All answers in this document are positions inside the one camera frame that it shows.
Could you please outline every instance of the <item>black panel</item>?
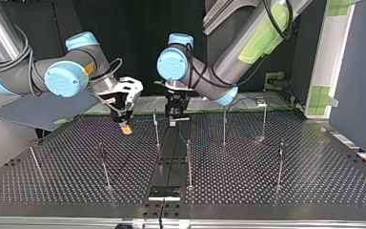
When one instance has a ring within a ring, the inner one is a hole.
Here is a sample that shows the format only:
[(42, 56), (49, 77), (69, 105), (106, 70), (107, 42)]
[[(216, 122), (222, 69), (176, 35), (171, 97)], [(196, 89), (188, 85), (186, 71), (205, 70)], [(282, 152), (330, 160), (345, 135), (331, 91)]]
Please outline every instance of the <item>black panel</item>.
[(37, 59), (64, 55), (51, 3), (6, 3), (10, 21), (28, 36)]
[(204, 1), (199, 0), (77, 0), (73, 1), (83, 30), (92, 31), (109, 60), (122, 57), (118, 75), (129, 75), (144, 85), (143, 94), (163, 94), (156, 60), (171, 32), (191, 34), (203, 47)]

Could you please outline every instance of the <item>black cable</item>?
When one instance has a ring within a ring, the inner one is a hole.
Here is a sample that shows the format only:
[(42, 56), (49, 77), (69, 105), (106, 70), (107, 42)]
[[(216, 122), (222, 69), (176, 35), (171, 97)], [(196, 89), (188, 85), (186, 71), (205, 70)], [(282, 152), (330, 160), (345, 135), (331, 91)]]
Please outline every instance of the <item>black cable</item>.
[(272, 14), (272, 9), (270, 6), (270, 3), (268, 2), (270, 0), (263, 0), (264, 8), (266, 9), (267, 15), (269, 16), (270, 21), (272, 22), (275, 30), (278, 32), (278, 34), (285, 40), (290, 39), (291, 32), (293, 31), (293, 20), (294, 20), (294, 12), (293, 12), (293, 5), (291, 5), (290, 0), (286, 0), (285, 3), (287, 4), (288, 13), (289, 13), (289, 19), (288, 19), (288, 25), (287, 28), (282, 31), (281, 28), (277, 25), (277, 22), (275, 21), (275, 17)]
[(305, 111), (305, 107), (304, 107), (304, 105), (302, 105), (301, 100), (299, 100), (298, 96), (296, 96), (296, 94), (295, 94), (295, 92), (294, 92), (294, 90), (293, 90), (293, 87), (291, 87), (290, 80), (288, 80), (288, 79), (287, 79), (287, 83), (288, 83), (288, 87), (289, 87), (289, 88), (290, 88), (290, 90), (291, 90), (291, 93), (293, 94), (293, 96), (295, 97), (295, 99), (296, 99), (296, 100), (298, 100), (299, 105), (300, 105), (300, 106), (302, 107), (302, 109)]

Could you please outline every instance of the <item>silver arm segment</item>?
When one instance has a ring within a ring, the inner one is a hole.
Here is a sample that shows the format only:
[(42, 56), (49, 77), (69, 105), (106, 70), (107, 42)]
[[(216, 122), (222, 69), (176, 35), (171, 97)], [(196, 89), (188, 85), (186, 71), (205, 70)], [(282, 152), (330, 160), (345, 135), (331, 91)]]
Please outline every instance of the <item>silver arm segment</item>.
[[(292, 0), (294, 18), (311, 2), (312, 0)], [(285, 1), (272, 0), (271, 6), (277, 23), (285, 28), (288, 24)], [(193, 47), (193, 38), (175, 33), (170, 36), (169, 47), (160, 54), (157, 69), (166, 80), (178, 80), (211, 101), (228, 106), (237, 94), (235, 84), (238, 80), (259, 57), (270, 54), (281, 41), (263, 4), (259, 3), (241, 32), (212, 67), (205, 69), (201, 61), (195, 58), (190, 60), (190, 50), (185, 47)]]

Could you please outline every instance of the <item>orange object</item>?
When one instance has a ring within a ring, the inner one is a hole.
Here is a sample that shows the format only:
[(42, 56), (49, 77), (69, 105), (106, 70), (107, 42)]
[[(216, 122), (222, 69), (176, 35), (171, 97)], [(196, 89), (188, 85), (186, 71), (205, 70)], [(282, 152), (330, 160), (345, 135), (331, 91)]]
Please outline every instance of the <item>orange object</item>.
[(129, 125), (121, 127), (121, 131), (123, 131), (124, 135), (132, 134), (132, 128)]

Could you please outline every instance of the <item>green tape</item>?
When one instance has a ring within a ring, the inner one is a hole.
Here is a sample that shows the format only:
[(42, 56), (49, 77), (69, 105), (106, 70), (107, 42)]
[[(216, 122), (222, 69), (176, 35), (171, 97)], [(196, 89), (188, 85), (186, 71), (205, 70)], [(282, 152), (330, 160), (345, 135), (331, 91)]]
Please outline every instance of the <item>green tape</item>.
[(330, 90), (331, 87), (312, 87), (311, 98), (307, 108), (308, 115), (325, 115), (326, 107), (329, 105)]
[[(277, 25), (284, 30), (288, 25), (288, 8), (275, 3), (272, 7), (272, 14)], [(282, 40), (283, 38), (281, 38), (267, 17), (237, 58), (247, 64), (253, 64), (263, 53), (272, 53)]]
[(72, 121), (72, 118), (71, 119), (60, 118), (60, 119), (54, 121), (53, 124), (57, 125), (57, 126), (61, 126), (61, 125), (65, 124), (67, 122), (70, 122), (70, 121)]
[(327, 16), (347, 15), (353, 0), (330, 0)]

